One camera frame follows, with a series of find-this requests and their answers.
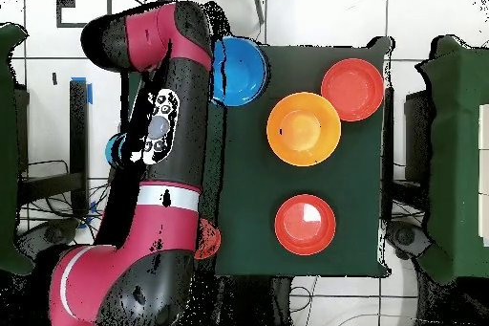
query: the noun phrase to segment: blue bowl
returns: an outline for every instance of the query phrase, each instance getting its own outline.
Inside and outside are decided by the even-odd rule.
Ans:
[[[222,64],[224,63],[225,90]],[[259,96],[266,86],[266,58],[258,45],[245,38],[225,36],[214,47],[212,64],[214,102],[227,107],[248,104]]]

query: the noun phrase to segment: white tile floor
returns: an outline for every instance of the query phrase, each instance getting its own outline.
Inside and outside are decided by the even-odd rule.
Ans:
[[[394,161],[398,164],[405,163],[404,98],[425,88],[415,64],[427,58],[432,40],[445,33],[454,33],[470,45],[489,39],[484,0],[266,0],[266,25],[261,29],[253,0],[215,1],[226,12],[234,34],[271,45],[361,47],[375,36],[393,37]],[[112,0],[113,12],[137,5],[135,0]],[[63,22],[86,22],[106,11],[107,0],[76,0],[74,9],[63,10]],[[30,162],[69,161],[68,81],[85,76],[94,91],[94,103],[89,105],[91,186],[104,184],[109,168],[103,150],[117,131],[118,76],[85,58],[79,43],[81,29],[56,27],[55,0],[0,0],[0,22],[20,24],[29,33],[26,44],[14,50],[11,65],[17,80],[27,83],[31,92]],[[42,168],[43,174],[63,169],[61,164]],[[394,174],[404,178],[403,168],[396,166]],[[38,212],[30,211],[30,217],[35,216]],[[97,228],[98,222],[94,219],[92,225]],[[80,229],[77,240],[89,241],[90,232]],[[385,279],[319,278],[312,304],[293,314],[295,326],[411,326],[417,296],[413,265],[397,259],[388,245],[384,258],[392,270]],[[296,277],[293,286],[311,291],[313,283],[313,277]],[[301,295],[291,297],[292,309],[308,303],[305,294],[303,289],[292,292]]]

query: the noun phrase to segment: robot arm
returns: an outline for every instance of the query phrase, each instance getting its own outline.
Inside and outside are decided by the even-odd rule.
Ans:
[[[139,183],[132,176],[133,196],[121,194],[124,182],[114,179],[96,244],[69,250],[58,261],[52,326],[171,326],[185,307],[199,223],[212,59],[206,19],[192,2],[106,15],[85,27],[81,43],[103,69],[156,69],[113,152],[121,175],[131,176],[138,163],[150,166]],[[117,215],[133,211],[123,242],[114,246]]]

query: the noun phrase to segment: white stripe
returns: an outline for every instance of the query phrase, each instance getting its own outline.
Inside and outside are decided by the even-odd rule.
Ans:
[[[139,189],[139,206],[162,206],[165,191],[170,193],[171,206],[198,211],[199,193],[191,189],[168,185],[142,185]]]
[[[85,253],[85,251],[88,251],[94,247],[95,246],[87,246],[85,249],[80,250],[75,256],[73,256],[72,260],[70,260],[70,263],[68,263],[68,266],[66,266],[66,269],[63,272],[63,275],[61,276],[61,286],[59,288],[61,294],[61,302],[63,303],[63,307],[65,307],[65,310],[72,317],[75,316],[73,315],[72,310],[70,310],[70,307],[68,306],[68,300],[66,298],[66,286],[67,286],[66,283],[68,282],[68,275],[70,275],[70,271],[74,266],[74,263],[76,263],[76,260],[78,260],[83,255],[83,253]]]

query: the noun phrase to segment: orange bowl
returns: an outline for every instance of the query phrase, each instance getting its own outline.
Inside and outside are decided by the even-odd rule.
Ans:
[[[266,137],[273,153],[295,166],[325,160],[341,136],[341,122],[331,103],[313,93],[295,93],[271,110]]]

